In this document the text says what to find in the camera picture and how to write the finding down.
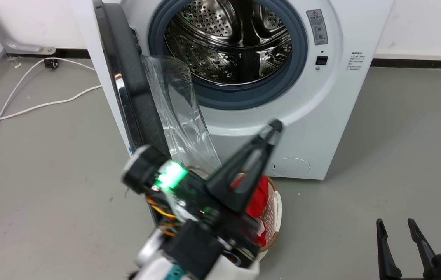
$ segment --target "washing machine door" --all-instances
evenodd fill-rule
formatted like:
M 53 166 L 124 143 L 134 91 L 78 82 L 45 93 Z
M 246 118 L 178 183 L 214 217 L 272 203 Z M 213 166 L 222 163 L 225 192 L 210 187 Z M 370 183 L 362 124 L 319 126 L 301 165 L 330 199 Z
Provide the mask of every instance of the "washing machine door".
M 101 36 L 113 89 L 119 104 L 131 152 L 151 144 L 170 155 L 164 130 L 141 62 L 141 48 L 129 27 L 122 6 L 94 2 L 94 14 Z

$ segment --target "power cord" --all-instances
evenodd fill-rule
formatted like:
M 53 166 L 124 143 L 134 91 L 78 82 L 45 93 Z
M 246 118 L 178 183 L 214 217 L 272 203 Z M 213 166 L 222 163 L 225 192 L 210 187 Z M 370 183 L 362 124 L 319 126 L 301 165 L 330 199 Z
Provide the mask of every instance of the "power cord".
M 8 104 L 10 103 L 12 97 L 14 96 L 14 93 L 15 93 L 16 89 L 17 89 L 18 86 L 21 84 L 21 82 L 23 81 L 23 79 L 27 76 L 28 73 L 30 73 L 30 71 L 32 71 L 32 69 L 34 69 L 37 65 L 43 63 L 44 60 L 46 60 L 46 59 L 58 59 L 58 60 L 62 60 L 62 61 L 66 61 L 66 62 L 70 62 L 70 63 L 73 63 L 73 64 L 80 65 L 80 66 L 85 67 L 85 68 L 87 68 L 87 69 L 91 69 L 92 71 L 96 71 L 94 68 L 91 68 L 91 67 L 89 67 L 89 66 L 87 66 L 87 65 L 83 65 L 82 63 L 75 62 L 75 61 L 68 60 L 68 59 L 64 59 L 64 58 L 59 58 L 59 57 L 50 57 L 50 58 L 45 58 L 45 59 L 40 60 L 39 62 L 37 62 L 36 64 L 34 64 L 34 66 L 30 67 L 30 69 L 25 73 L 25 75 L 23 75 L 23 77 L 20 79 L 20 81 L 18 82 L 18 84 L 16 84 L 16 87 L 13 89 L 13 91 L 12 91 L 11 94 L 9 95 L 9 97 L 8 97 L 8 99 L 7 99 L 7 101 L 6 101 L 6 103 L 4 103 L 4 106 L 3 106 L 3 108 L 1 109 L 1 112 L 0 112 L 0 121 L 1 121 L 2 119 L 9 119 L 9 118 L 11 118 L 11 117 L 15 117 L 15 116 L 18 116 L 18 115 L 21 115 L 21 114 L 25 114 L 25 113 L 27 113 L 27 112 L 30 112 L 30 111 L 32 111 L 32 110 L 35 110 L 35 109 L 38 109 L 38 108 L 41 108 L 41 107 L 45 107 L 45 106 L 49 106 L 49 105 L 55 105 L 55 104 L 60 104 L 60 103 L 66 103 L 66 102 L 73 101 L 73 100 L 79 98 L 80 96 L 82 96 L 83 94 L 86 94 L 86 93 L 88 93 L 88 92 L 90 92 L 90 91 L 92 91 L 92 90 L 95 90 L 95 89 L 98 89 L 98 88 L 101 87 L 101 85 L 96 86 L 96 87 L 91 87 L 91 88 L 89 88 L 89 89 L 87 89 L 87 90 L 84 90 L 83 92 L 77 94 L 76 96 L 74 96 L 74 97 L 72 97 L 72 98 L 70 98 L 70 99 L 62 100 L 62 101 L 55 101 L 55 102 L 50 102 L 50 103 L 44 103 L 44 104 L 41 104 L 41 105 L 38 105 L 38 106 L 35 106 L 35 107 L 32 107 L 32 108 L 28 108 L 27 110 L 23 110 L 23 111 L 20 111 L 20 112 L 18 112 L 18 113 L 14 113 L 14 114 L 12 114 L 12 115 L 7 115 L 6 117 L 2 117 L 2 115 L 3 115 L 3 113 L 4 113 L 4 110 L 6 109 L 6 107 L 8 106 Z

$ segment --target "red cloth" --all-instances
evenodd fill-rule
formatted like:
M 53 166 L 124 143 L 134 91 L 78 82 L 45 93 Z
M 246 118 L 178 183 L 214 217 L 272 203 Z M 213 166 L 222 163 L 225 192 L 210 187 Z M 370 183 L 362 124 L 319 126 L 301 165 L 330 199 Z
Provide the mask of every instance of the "red cloth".
M 244 177 L 241 177 L 240 179 L 236 180 L 234 184 L 232 185 L 231 189 L 235 189 L 239 186 L 241 181 Z M 250 215 L 255 220 L 258 220 L 258 218 L 261 218 L 261 215 L 263 214 L 263 210 L 265 209 L 265 206 L 268 202 L 268 177 L 263 176 L 256 187 L 256 190 L 253 194 L 252 200 L 248 207 L 246 208 L 246 214 Z M 257 242 L 260 247 L 263 247 L 266 245 L 265 240 L 265 229 L 263 229 L 263 232 L 260 234 L 260 236 L 256 236 L 255 242 Z

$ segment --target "stainless steel drum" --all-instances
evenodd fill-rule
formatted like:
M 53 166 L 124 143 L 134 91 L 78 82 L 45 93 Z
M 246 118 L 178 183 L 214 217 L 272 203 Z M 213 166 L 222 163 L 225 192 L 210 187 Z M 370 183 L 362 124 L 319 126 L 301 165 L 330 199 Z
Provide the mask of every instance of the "stainless steel drum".
M 165 41 L 192 75 L 222 86 L 274 74 L 292 50 L 284 23 L 252 0 L 191 2 L 170 21 Z

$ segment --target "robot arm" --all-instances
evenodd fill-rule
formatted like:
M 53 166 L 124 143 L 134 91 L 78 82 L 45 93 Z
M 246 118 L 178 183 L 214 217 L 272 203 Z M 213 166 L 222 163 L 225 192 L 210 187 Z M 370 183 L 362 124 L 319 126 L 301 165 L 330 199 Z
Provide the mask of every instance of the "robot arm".
M 270 154 L 279 141 L 282 122 L 274 120 L 245 144 L 208 180 L 186 170 L 155 148 L 136 150 L 123 182 L 149 201 L 162 202 L 174 221 L 158 226 L 138 254 L 133 280 L 255 279 L 258 223 L 245 213 Z M 230 186 L 243 168 L 242 183 Z
M 407 223 L 410 236 L 412 236 L 412 240 L 417 244 L 417 249 L 419 250 L 424 268 L 422 278 L 409 278 L 408 280 L 441 280 L 441 254 L 435 254 L 414 219 L 408 219 Z M 388 233 L 381 219 L 376 221 L 376 230 L 379 279 L 402 280 L 402 271 L 400 271 L 393 260 L 387 241 Z

